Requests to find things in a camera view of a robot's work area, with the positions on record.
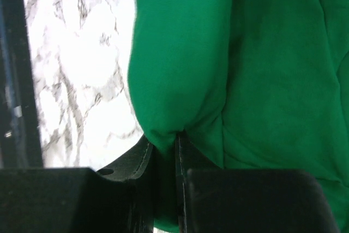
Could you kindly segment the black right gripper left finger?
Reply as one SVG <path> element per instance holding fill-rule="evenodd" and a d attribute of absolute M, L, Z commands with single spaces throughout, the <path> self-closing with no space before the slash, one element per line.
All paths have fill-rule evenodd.
<path fill-rule="evenodd" d="M 1 232 L 152 232 L 153 145 L 106 167 L 1 170 Z"/>

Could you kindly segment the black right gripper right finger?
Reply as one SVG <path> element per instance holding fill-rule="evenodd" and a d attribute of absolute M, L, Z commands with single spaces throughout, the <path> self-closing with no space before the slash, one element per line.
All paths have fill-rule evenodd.
<path fill-rule="evenodd" d="M 175 142 L 181 232 L 339 232 L 321 186 L 292 169 L 221 169 Z"/>

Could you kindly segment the green t shirt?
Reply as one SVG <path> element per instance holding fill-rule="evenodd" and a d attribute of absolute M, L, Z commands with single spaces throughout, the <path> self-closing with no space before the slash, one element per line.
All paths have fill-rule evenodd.
<path fill-rule="evenodd" d="M 222 168 L 303 169 L 348 232 L 348 0 L 136 0 L 128 85 L 178 232 L 174 142 Z"/>

